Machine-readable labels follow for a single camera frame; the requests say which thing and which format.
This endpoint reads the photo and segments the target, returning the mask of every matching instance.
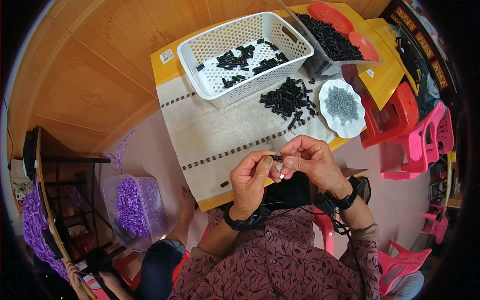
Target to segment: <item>tile floor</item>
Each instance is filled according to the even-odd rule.
[[[187,185],[176,159],[161,110],[146,118],[135,129],[136,132],[128,138],[128,145],[122,158],[122,173],[153,176],[157,179],[171,229],[176,224],[178,212],[177,189],[180,185]],[[113,144],[105,155],[115,154],[124,138],[125,136]],[[430,177],[425,173],[409,181],[382,179],[380,177],[381,149],[382,147],[376,145],[364,150],[361,147],[360,138],[357,137],[335,150],[334,156],[341,166],[370,170],[372,197],[369,207],[376,223],[380,226],[380,249],[389,253],[389,239],[409,249],[419,236],[419,231],[424,224],[423,213],[429,206],[427,198]],[[101,185],[105,177],[119,174],[119,170],[113,170],[113,163],[102,165],[97,170],[97,180]],[[206,225],[206,213],[197,210],[190,226],[188,250],[198,244]],[[314,227],[315,245],[322,247],[321,233],[316,226]],[[346,236],[335,235],[335,257],[341,256],[347,242]]]

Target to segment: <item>white towel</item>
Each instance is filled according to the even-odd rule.
[[[250,152],[279,150],[298,134],[330,142],[336,133],[330,130],[319,111],[318,93],[324,81],[315,86],[301,72],[291,76],[302,78],[313,93],[318,116],[303,108],[306,124],[287,131],[288,121],[259,103],[260,94],[278,88],[285,79],[242,100],[217,109],[209,100],[192,95],[194,89],[186,75],[157,87],[165,123],[183,174],[195,199],[201,201],[229,192],[229,173]]]

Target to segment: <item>purple ribbon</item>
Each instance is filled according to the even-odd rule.
[[[112,153],[109,153],[108,154],[108,158],[110,159],[113,159],[115,160],[113,162],[113,170],[116,171],[116,170],[120,170],[121,171],[121,159],[123,157],[123,154],[125,153],[125,149],[127,149],[127,139],[128,137],[135,132],[135,129],[132,130],[131,133],[129,133],[125,139],[123,140],[123,142],[121,142],[120,146],[117,148],[117,152],[116,152],[116,157],[113,156]]]

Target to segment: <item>white scalloped plate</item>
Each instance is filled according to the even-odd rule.
[[[352,120],[351,123],[347,121],[347,123],[344,126],[342,126],[340,119],[338,117],[335,117],[335,119],[333,119],[332,116],[327,112],[325,99],[328,98],[328,88],[334,87],[334,86],[343,88],[347,92],[352,93],[353,98],[358,103],[358,106],[357,106],[357,111],[359,113],[358,120]],[[355,93],[355,91],[353,90],[353,87],[348,83],[346,83],[345,81],[341,79],[328,80],[327,82],[324,83],[324,85],[322,85],[322,89],[318,94],[318,99],[320,101],[320,112],[327,120],[328,127],[330,127],[330,129],[335,131],[339,137],[344,139],[355,137],[359,135],[363,127],[365,127],[365,108],[363,108],[363,105],[361,104],[360,96],[357,93]]]

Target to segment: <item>wristwatch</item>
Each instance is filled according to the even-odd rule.
[[[230,217],[230,208],[233,206],[233,201],[227,203],[223,210],[223,219],[225,223],[227,223],[233,230],[235,231],[243,231],[248,229],[253,229],[255,226],[265,222],[272,213],[270,209],[265,207],[264,205],[260,206],[255,210],[253,214],[248,217],[248,219],[242,220],[232,220]]]
[[[355,178],[355,176],[350,176],[350,178],[348,179],[348,181],[350,182],[350,184],[352,185],[352,194],[350,194],[349,196],[343,198],[343,199],[338,199],[336,200],[333,195],[330,194],[330,196],[335,199],[334,202],[335,204],[338,206],[338,208],[340,210],[346,210],[346,209],[349,209],[352,204],[353,204],[353,201],[355,200],[355,198],[357,197],[357,179]]]
[[[351,176],[348,181],[352,185],[352,194],[349,196],[343,199],[336,199],[329,191],[326,191],[324,194],[318,193],[312,199],[312,204],[329,215],[335,213],[335,207],[338,207],[340,210],[349,209],[357,197],[357,179]]]

